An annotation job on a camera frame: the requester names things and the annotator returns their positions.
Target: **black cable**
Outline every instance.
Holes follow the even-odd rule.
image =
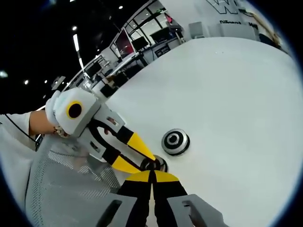
[[[7,117],[7,119],[9,119],[10,122],[13,123],[13,125],[17,127],[17,129],[19,129],[24,135],[26,135],[30,140],[32,140],[35,143],[35,151],[37,151],[37,148],[39,147],[39,143],[36,142],[33,138],[31,138],[28,134],[26,134],[18,125],[16,125],[16,123],[14,123],[13,120],[6,113],[4,115]]]
[[[4,115],[5,115],[5,116],[9,119],[9,121],[12,122],[13,125],[15,125],[15,126],[16,126],[24,135],[26,135],[30,140],[32,140],[33,142],[36,143],[36,141],[35,141],[33,138],[31,138],[28,134],[26,134],[22,129],[20,129],[20,127],[17,126],[17,125],[13,122],[13,120],[12,120],[10,117],[7,116],[7,114],[4,114]]]

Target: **computer monitor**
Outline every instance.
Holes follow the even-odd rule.
[[[151,34],[151,37],[155,41],[155,43],[158,44],[162,41],[166,41],[166,40],[176,37],[176,34],[173,32],[170,32],[169,27],[165,27],[165,28]]]
[[[129,40],[128,34],[123,28],[115,41],[115,45],[121,55],[122,58],[134,53],[134,47]]]
[[[132,41],[132,44],[135,48],[136,51],[141,50],[142,48],[146,47],[148,45],[148,42],[146,41],[146,39],[142,36],[138,39],[135,39],[134,41]]]

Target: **office chair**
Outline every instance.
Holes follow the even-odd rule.
[[[104,76],[107,77],[112,71],[113,71],[113,69],[107,70],[106,73],[104,73]]]
[[[114,83],[118,86],[121,87],[123,84],[125,84],[128,81],[128,78],[126,75],[122,72],[113,77]]]
[[[118,88],[112,88],[110,85],[105,84],[104,87],[102,87],[100,89],[100,92],[106,97],[111,97],[116,91],[118,90]]]
[[[128,69],[125,70],[125,74],[127,78],[132,78],[134,75],[136,75],[138,72],[140,72],[142,67],[140,65],[134,65],[132,67],[129,67]]]

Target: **desk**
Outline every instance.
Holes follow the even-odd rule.
[[[146,61],[143,59],[143,57],[139,53],[133,53],[133,54],[130,54],[129,56],[127,56],[126,58],[124,58],[123,61],[121,63],[119,63],[107,77],[115,75],[120,69],[122,69],[124,66],[126,66],[127,64],[134,61],[137,57],[140,58],[140,60],[144,66],[147,66]]]
[[[268,227],[295,191],[303,159],[303,89],[293,60],[240,38],[191,40],[145,67],[107,101],[163,157],[188,194],[230,227]],[[164,133],[190,137],[181,156]]]

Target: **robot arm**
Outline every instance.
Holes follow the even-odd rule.
[[[128,129],[116,112],[87,91],[73,88],[61,93],[55,100],[53,114],[63,130],[76,137],[92,156],[105,159],[117,170],[132,174],[142,171],[131,159],[108,144],[99,134],[98,127],[110,131],[135,152],[155,160],[138,134]]]

